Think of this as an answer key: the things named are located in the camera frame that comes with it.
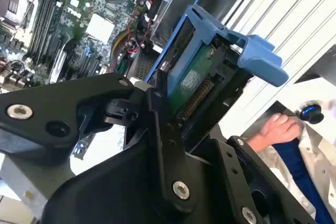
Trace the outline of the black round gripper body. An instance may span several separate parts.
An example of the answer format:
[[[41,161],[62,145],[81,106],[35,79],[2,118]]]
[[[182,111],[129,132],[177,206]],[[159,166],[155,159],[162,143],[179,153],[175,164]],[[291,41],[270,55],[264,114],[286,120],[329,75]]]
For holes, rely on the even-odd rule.
[[[138,143],[61,185],[42,223],[232,223],[221,174],[219,143],[169,157],[156,171],[147,145]]]

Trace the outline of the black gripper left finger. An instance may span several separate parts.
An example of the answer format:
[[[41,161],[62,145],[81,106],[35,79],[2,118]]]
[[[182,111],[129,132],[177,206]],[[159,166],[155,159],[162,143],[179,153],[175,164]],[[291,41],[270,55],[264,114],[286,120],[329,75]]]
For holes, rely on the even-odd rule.
[[[157,172],[185,153],[168,112],[167,75],[147,90],[118,73],[28,88],[1,95],[1,152],[39,166],[65,163],[84,137],[114,125],[133,132],[127,150],[148,146]]]

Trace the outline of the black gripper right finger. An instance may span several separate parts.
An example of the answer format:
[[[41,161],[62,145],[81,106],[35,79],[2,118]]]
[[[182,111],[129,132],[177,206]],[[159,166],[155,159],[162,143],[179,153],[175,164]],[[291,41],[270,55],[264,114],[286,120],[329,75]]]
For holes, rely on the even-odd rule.
[[[213,168],[232,212],[230,223],[314,223],[259,156],[239,140],[210,140]]]

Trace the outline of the bare person hand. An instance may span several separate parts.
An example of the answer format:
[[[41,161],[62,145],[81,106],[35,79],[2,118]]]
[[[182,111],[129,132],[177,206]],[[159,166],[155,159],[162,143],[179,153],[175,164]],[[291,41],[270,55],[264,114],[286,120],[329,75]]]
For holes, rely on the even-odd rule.
[[[267,145],[287,143],[301,135],[301,127],[295,119],[285,114],[273,114],[260,130]]]

